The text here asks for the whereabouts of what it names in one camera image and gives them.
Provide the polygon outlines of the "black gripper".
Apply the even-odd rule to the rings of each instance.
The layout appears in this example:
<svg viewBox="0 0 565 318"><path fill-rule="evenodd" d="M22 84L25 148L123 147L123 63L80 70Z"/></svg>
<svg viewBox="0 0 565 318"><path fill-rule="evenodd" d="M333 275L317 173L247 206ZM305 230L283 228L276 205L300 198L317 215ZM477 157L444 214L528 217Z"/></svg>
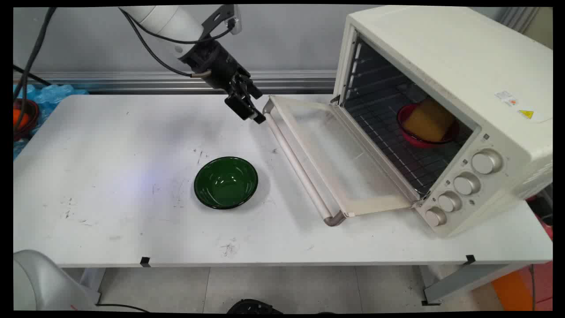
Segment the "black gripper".
<svg viewBox="0 0 565 318"><path fill-rule="evenodd" d="M240 119L250 119L257 124L266 120L252 101L262 97L263 93L252 82L250 73L218 41L195 44L179 60L196 74L210 71L203 80L214 89L229 92L224 102ZM237 88L230 92L233 80Z"/></svg>

